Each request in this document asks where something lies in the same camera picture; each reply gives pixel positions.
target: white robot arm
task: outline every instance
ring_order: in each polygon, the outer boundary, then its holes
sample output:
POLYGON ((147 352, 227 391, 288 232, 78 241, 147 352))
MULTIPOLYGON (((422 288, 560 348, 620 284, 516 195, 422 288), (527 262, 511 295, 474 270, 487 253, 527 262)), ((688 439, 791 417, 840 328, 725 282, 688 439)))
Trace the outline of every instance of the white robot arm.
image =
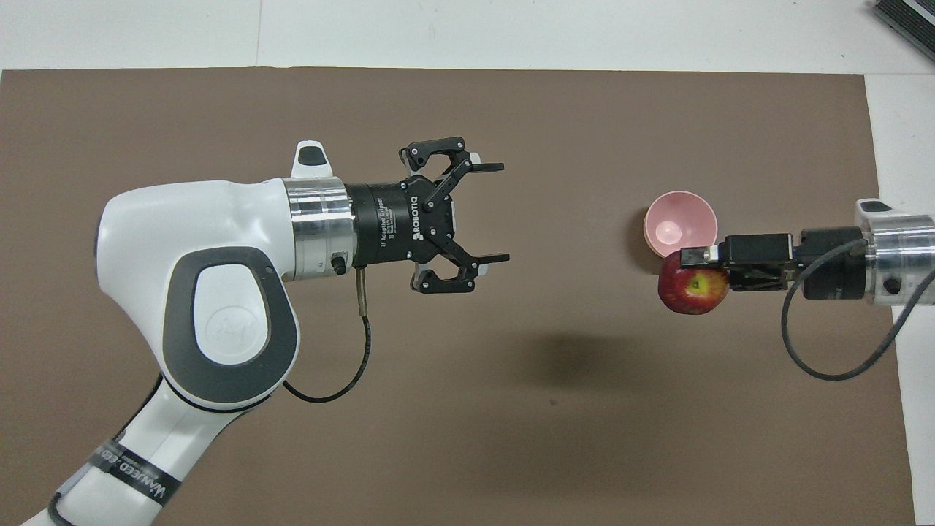
MULTIPOLYGON (((145 337, 160 377, 130 422, 25 524, 150 524, 228 424, 284 383, 298 394, 285 382, 299 329, 283 282, 354 267, 361 299, 363 268, 411 260, 413 289, 471 292, 487 265, 509 259, 471 256, 454 242, 450 196, 471 171, 503 165, 481 164, 461 138, 412 143, 400 158, 404 181, 344 184, 321 143, 303 141, 289 178, 113 198, 94 247, 97 278, 145 337), (451 165, 430 181, 420 170, 436 154, 451 165), (438 255, 457 275, 441 279, 427 267, 438 255)), ((369 343, 363 302, 361 316, 369 343)))

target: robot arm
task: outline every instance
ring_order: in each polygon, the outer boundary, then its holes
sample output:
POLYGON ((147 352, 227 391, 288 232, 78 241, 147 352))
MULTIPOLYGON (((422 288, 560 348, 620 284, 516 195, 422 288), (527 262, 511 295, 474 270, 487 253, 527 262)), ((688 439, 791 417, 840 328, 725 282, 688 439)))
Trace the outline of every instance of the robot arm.
POLYGON ((410 170, 401 182, 344 184, 322 145, 304 141, 290 178, 113 198, 94 247, 98 281, 145 337, 160 378, 26 524, 150 524, 215 437, 292 369, 299 329, 283 282, 411 260, 418 292, 471 292, 487 265, 509 259, 472 256, 453 239, 452 190, 503 165, 482 164, 461 138, 412 143, 400 158, 410 170), (420 170, 435 154, 452 165, 432 181, 420 170), (453 278, 427 267, 439 255, 453 278))
MULTIPOLYGON (((802 286, 810 300, 859 300, 903 305, 935 270, 935 221, 929 215, 897 212, 879 199, 856 203, 856 226, 802 230, 792 234, 727 236, 709 247, 684 248, 683 267, 727 270, 735 291, 786 290, 818 257, 849 241, 856 248, 832 258, 802 286)), ((919 303, 935 304, 935 289, 919 303)))

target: apple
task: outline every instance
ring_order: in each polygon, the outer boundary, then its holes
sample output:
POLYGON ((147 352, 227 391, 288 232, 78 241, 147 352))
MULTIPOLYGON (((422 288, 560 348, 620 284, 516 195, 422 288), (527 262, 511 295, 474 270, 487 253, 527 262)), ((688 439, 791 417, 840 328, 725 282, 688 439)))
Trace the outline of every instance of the apple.
POLYGON ((659 298, 675 313, 705 314, 724 299, 729 283, 724 269, 683 269, 681 252, 676 250, 662 262, 659 298))

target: bowl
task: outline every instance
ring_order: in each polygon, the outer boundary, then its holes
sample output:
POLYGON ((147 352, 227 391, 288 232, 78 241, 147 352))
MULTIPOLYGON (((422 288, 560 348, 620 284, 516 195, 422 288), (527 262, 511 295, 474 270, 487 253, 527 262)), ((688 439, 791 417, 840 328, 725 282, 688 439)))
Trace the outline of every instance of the bowl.
POLYGON ((661 257, 717 241, 717 216, 697 194, 676 190, 655 199, 643 219, 643 237, 661 257))

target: robotiq logo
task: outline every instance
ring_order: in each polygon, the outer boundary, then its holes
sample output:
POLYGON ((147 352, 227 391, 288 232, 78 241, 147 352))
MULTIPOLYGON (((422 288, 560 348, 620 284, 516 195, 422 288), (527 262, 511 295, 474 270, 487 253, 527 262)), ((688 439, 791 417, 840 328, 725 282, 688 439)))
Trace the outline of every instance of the robotiq logo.
POLYGON ((412 238, 417 241, 424 241, 425 237, 419 228, 419 198, 410 197, 410 217, 412 217, 412 238))

